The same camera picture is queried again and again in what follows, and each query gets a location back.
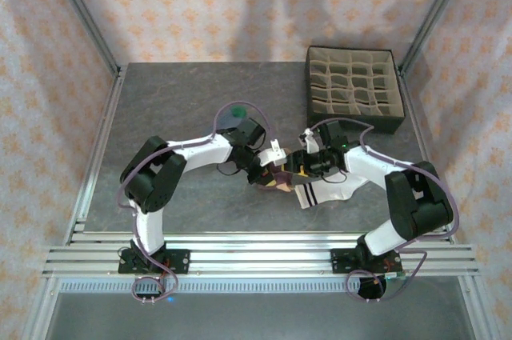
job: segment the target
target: cable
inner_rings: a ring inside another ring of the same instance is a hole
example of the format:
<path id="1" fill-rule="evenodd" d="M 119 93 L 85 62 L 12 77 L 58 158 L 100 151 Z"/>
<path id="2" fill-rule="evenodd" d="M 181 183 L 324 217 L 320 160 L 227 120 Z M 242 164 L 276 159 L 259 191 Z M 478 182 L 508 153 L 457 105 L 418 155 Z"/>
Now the cable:
<path id="1" fill-rule="evenodd" d="M 401 244 L 400 246 L 397 246 L 394 250 L 396 250 L 398 253 L 403 253 L 403 254 L 423 254 L 423 257 L 422 259 L 420 260 L 420 262 L 418 263 L 418 265 L 416 266 L 416 268 L 413 270 L 413 272 L 411 273 L 411 275 L 409 276 L 409 278 L 402 284 L 402 286 L 394 293 L 392 294 L 391 296 L 389 296 L 388 298 L 380 298 L 380 299 L 376 299 L 375 301 L 372 301 L 372 300 L 368 300 L 368 299 L 364 299 L 364 298 L 361 298 L 355 294 L 352 294 L 351 292 L 349 292 L 348 290 L 348 281 L 349 281 L 349 278 L 351 276 L 353 276 L 354 274 L 356 273 L 359 273 L 361 271 L 363 271 L 363 273 L 366 274 L 366 272 L 368 271 L 364 271 L 364 270 L 354 270 L 352 272 L 350 272 L 346 279 L 345 279 L 345 288 L 346 288 L 346 291 L 347 293 L 349 294 L 349 296 L 351 296 L 352 298 L 356 298 L 357 300 L 359 301 L 363 301 L 363 302 L 380 302 L 382 300 L 384 301 L 387 301 L 387 300 L 390 300 L 392 298 L 395 298 L 397 297 L 401 292 L 404 291 L 405 288 L 408 287 L 408 285 L 412 282 L 414 276 L 416 276 L 416 274 L 419 272 L 419 269 L 421 268 L 421 266 L 423 265 L 423 263 L 425 262 L 425 259 L 426 259 L 426 256 L 427 256 L 427 253 L 424 251 L 424 250 L 404 250 L 403 248 L 405 248 L 406 246 L 408 246 L 409 244 L 411 244 L 412 242 L 416 242 L 416 241 L 421 241 L 421 240 L 439 240 L 440 238 L 448 238 L 449 236 L 453 235 L 457 229 L 458 229 L 458 226 L 459 226 L 459 223 L 460 223 L 460 219 L 459 219 L 459 212 L 458 212 L 458 208 L 457 208 L 457 203 L 455 202 L 455 198 L 454 196 L 452 195 L 452 193 L 450 192 L 450 190 L 448 189 L 448 186 L 439 178 L 436 178 L 433 174 L 431 174 L 430 172 L 427 172 L 426 170 L 423 170 L 422 168 L 417 168 L 416 166 L 411 166 L 409 164 L 405 164 L 404 162 L 399 162 L 399 161 L 395 161 L 391 158 L 387 158 L 386 156 L 382 156 L 381 154 L 378 154 L 377 152 L 373 152 L 373 151 L 370 151 L 368 150 L 368 147 L 366 146 L 365 142 L 364 142 L 364 137 L 365 135 L 372 131 L 375 127 L 372 126 L 371 124 L 368 124 L 366 122 L 360 122 L 359 120 L 353 120 L 352 118 L 327 118 L 325 120 L 322 120 L 320 122 L 317 122 L 314 126 L 312 126 L 310 129 L 311 130 L 315 130 L 317 129 L 321 124 L 325 124 L 327 122 L 335 122 L 335 121 L 344 121 L 344 122 L 353 122 L 355 124 L 359 124 L 360 126 L 364 126 L 366 127 L 366 129 L 361 132 L 361 134 L 359 135 L 359 144 L 361 145 L 361 148 L 371 157 L 373 158 L 376 158 L 378 160 L 381 160 L 383 162 L 387 162 L 388 164 L 391 164 L 393 166 L 399 166 L 401 168 L 404 168 L 404 169 L 408 169 L 408 170 L 413 170 L 414 172 L 416 173 L 419 173 L 419 174 L 422 174 L 423 176 L 429 178 L 430 180 L 432 180 L 439 188 L 441 188 L 443 190 L 443 192 L 445 193 L 446 197 L 448 198 L 448 203 L 450 204 L 451 208 L 452 208 L 452 211 L 454 212 L 454 224 L 452 225 L 451 229 L 447 232 L 445 232 L 444 234 L 424 234 L 423 236 L 419 236 L 413 240 L 409 240 L 408 242 L 405 242 L 404 244 Z M 370 272 L 370 274 L 372 275 L 373 278 L 377 278 L 377 276 L 373 273 Z"/>
<path id="2" fill-rule="evenodd" d="M 215 166 L 215 168 L 217 169 L 217 171 L 220 173 L 220 174 L 223 174 L 224 176 L 234 176 L 236 175 L 238 172 L 240 172 L 240 170 L 236 170 L 235 172 L 233 172 L 232 174 L 227 174 L 226 172 L 222 172 L 221 169 L 220 169 L 220 164 L 217 164 Z"/>
<path id="3" fill-rule="evenodd" d="M 326 180 L 323 176 L 320 176 L 320 178 L 328 183 L 328 184 L 343 184 L 344 182 L 346 182 L 346 180 L 348 179 L 348 177 L 346 176 L 346 174 L 344 172 L 342 172 L 342 170 L 339 170 L 339 173 L 342 174 L 343 176 L 345 176 L 345 178 L 343 180 L 341 180 L 340 182 L 332 182 L 330 180 Z"/>
<path id="4" fill-rule="evenodd" d="M 259 109 L 256 105 L 254 105 L 251 102 L 245 102 L 245 101 L 229 102 L 229 103 L 225 104 L 223 107 L 221 107 L 220 110 L 217 111 L 217 113 L 216 113 L 216 115 L 214 117 L 214 127 L 213 127 L 213 130 L 212 130 L 212 133 L 209 136 L 206 136 L 204 140 L 200 140 L 198 142 L 197 141 L 196 142 L 189 142 L 187 144 L 176 144 L 176 145 L 173 145 L 173 146 L 167 146 L 167 147 L 165 147 L 165 148 L 163 148 L 161 150 L 158 150 L 158 151 L 150 154 L 147 158 L 142 160 L 128 174 L 128 176 L 126 176 L 125 180 L 122 182 L 122 184 L 120 185 L 120 187 L 118 189 L 118 192 L 116 194 L 116 202 L 118 204 L 118 207 L 121 208 L 122 210 L 131 210 L 132 211 L 132 216 L 134 217 L 134 223 L 133 223 L 132 231 L 134 233 L 134 239 L 135 239 L 135 241 L 137 243 L 137 247 L 140 249 L 141 253 L 144 255 L 145 258 L 147 258 L 147 260 L 149 262 L 151 262 L 152 264 L 154 264 L 155 266 L 157 266 L 158 268 L 163 270 L 164 273 L 168 273 L 173 278 L 173 280 L 174 280 L 173 286 L 169 290 L 166 290 L 166 288 L 164 287 L 164 284 L 163 284 L 163 280 L 160 281 L 157 278 L 154 278 L 154 277 L 151 277 L 151 276 L 144 276 L 144 277 L 137 278 L 134 281 L 134 284 L 131 287 L 131 294 L 132 294 L 132 296 L 136 300 L 138 300 L 138 301 L 140 301 L 142 303 L 146 302 L 146 298 L 141 298 L 136 293 L 137 284 L 139 284 L 141 281 L 143 281 L 143 280 L 151 280 L 152 282 L 155 282 L 157 284 L 158 288 L 162 291 L 162 293 L 158 297 L 151 298 L 152 302 L 158 302 L 160 300 L 168 298 L 178 288 L 179 281 L 178 281 L 178 276 L 176 276 L 176 274 L 169 267 L 164 266 L 160 262 L 157 262 L 156 260 L 154 260 L 151 257 L 151 255 L 147 253 L 147 251 L 144 248 L 144 246 L 141 244 L 140 236 L 138 234 L 138 228 L 137 228 L 137 213 L 138 213 L 137 208 L 132 206 L 131 204 L 123 204 L 122 203 L 122 197 L 123 197 L 123 195 L 125 193 L 125 188 L 134 179 L 134 177 L 138 174 L 138 172 L 144 166 L 146 166 L 149 162 L 154 160 L 156 157 L 161 156 L 162 154 L 165 154 L 165 153 L 170 152 L 172 150 L 183 149 L 183 148 L 193 148 L 193 147 L 196 147 L 196 146 L 203 146 L 203 145 L 208 144 L 209 142 L 211 142 L 214 139 L 215 131 L 217 130 L 217 123 L 218 123 L 219 115 L 226 108 L 228 108 L 230 106 L 233 106 L 233 105 L 246 105 L 246 106 L 250 106 L 250 107 L 254 108 L 262 116 L 262 118 L 263 118 L 263 120 L 265 122 L 266 128 L 269 131 L 268 132 L 269 136 L 272 137 L 272 139 L 274 139 L 274 130 L 272 129 L 272 127 L 271 127 L 271 125 L 269 123 L 268 118 L 265 116 L 265 114 L 263 113 L 263 111 L 261 109 Z"/>

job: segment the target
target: patterned wallpaper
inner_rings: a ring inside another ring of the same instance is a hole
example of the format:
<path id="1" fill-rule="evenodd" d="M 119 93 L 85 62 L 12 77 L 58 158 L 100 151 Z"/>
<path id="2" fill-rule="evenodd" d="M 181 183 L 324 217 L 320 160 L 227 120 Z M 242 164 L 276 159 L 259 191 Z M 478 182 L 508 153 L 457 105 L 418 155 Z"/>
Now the patterned wallpaper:
<path id="1" fill-rule="evenodd" d="M 407 84 L 511 338 L 512 0 L 451 0 Z"/>
<path id="2" fill-rule="evenodd" d="M 0 0 L 0 338 L 20 338 L 112 78 L 67 0 Z"/>
<path id="3" fill-rule="evenodd" d="M 118 64 L 303 61 L 312 43 L 391 48 L 433 0 L 85 0 Z"/>

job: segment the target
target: black mount plate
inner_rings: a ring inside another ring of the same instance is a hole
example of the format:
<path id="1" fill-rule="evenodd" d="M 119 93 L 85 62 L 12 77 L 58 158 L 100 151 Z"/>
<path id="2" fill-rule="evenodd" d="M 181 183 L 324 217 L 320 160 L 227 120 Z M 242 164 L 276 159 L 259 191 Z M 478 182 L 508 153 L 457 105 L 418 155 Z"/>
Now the black mount plate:
<path id="1" fill-rule="evenodd" d="M 330 260 L 333 266 L 333 274 L 348 274 L 353 270 L 361 269 L 354 261 L 355 249 L 333 249 L 330 250 Z M 377 258 L 374 262 L 365 266 L 365 270 L 374 274 L 385 274 L 387 272 L 402 272 L 402 260 L 400 255 L 392 250 L 383 258 Z"/>
<path id="2" fill-rule="evenodd" d="M 188 274 L 190 265 L 189 250 L 160 250 L 163 253 L 163 261 L 169 261 L 169 268 L 175 274 Z M 150 272 L 147 264 L 144 264 L 131 248 L 125 248 L 120 252 L 119 268 L 120 274 L 155 274 Z"/>

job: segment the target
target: storage organizer box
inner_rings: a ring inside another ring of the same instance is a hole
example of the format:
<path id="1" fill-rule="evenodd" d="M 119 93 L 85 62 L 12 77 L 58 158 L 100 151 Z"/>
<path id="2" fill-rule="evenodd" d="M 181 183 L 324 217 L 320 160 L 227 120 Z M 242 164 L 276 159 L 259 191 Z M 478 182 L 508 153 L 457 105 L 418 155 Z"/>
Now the storage organizer box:
<path id="1" fill-rule="evenodd" d="M 311 46 L 306 56 L 306 92 L 308 126 L 344 117 L 392 134 L 405 118 L 390 50 Z M 352 122 L 343 125 L 359 128 Z"/>

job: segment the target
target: sock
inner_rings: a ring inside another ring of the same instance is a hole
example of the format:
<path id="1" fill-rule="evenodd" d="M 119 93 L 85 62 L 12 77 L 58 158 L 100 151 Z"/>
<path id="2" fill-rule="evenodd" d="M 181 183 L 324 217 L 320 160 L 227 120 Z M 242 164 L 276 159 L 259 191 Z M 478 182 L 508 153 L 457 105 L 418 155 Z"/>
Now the sock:
<path id="1" fill-rule="evenodd" d="M 368 182 L 367 179 L 350 173 L 336 173 L 324 179 L 328 182 L 320 179 L 295 186 L 301 208 L 309 208 L 329 200 L 348 200 L 357 188 Z"/>

